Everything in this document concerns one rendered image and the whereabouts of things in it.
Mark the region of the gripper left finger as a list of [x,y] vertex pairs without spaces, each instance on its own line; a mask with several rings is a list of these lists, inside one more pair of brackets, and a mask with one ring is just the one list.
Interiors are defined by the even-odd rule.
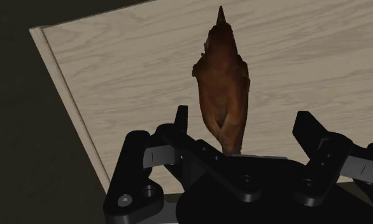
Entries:
[[138,224],[164,207],[164,190],[152,179],[153,167],[165,168],[189,191],[209,177],[241,202],[259,199],[259,177],[244,168],[245,157],[226,157],[207,142],[187,134],[188,106],[178,106],[174,122],[154,134],[133,130],[126,135],[103,205],[106,224]]

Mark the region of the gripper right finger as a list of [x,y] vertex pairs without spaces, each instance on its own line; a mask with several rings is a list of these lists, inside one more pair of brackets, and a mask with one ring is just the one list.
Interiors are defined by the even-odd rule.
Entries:
[[322,205],[341,176],[373,185],[373,143],[361,147],[324,128],[308,111],[297,112],[292,134],[309,158],[297,178],[297,202],[308,207]]

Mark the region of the light wooden table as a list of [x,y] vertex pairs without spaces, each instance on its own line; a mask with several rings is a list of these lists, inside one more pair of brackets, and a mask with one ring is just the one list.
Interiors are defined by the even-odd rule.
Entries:
[[30,30],[103,188],[127,133],[180,104],[189,135],[216,144],[191,71],[220,8],[250,71],[243,153],[307,162],[299,110],[373,143],[373,0],[153,0]]

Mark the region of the brown bird figure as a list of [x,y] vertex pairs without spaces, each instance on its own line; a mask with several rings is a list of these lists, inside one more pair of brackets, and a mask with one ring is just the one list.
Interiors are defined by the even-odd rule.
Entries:
[[240,154],[248,119],[250,74],[237,49],[223,6],[208,31],[204,51],[192,67],[202,121],[226,156]]

